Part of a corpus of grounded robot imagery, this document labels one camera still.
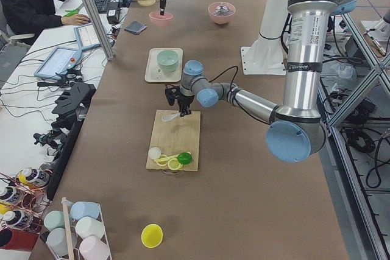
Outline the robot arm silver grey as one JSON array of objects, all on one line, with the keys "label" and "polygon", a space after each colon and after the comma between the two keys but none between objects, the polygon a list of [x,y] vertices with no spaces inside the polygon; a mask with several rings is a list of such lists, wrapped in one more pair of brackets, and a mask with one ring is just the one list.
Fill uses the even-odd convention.
[{"label": "robot arm silver grey", "polygon": [[235,83],[213,83],[204,76],[202,63],[186,62],[181,84],[167,93],[170,104],[178,104],[182,116],[191,113],[197,100],[203,107],[225,100],[269,126],[266,144],[278,159],[296,163],[318,152],[326,141],[325,126],[316,99],[322,72],[322,57],[328,19],[355,9],[357,0],[288,0],[291,36],[283,103],[277,105],[238,87]]}]

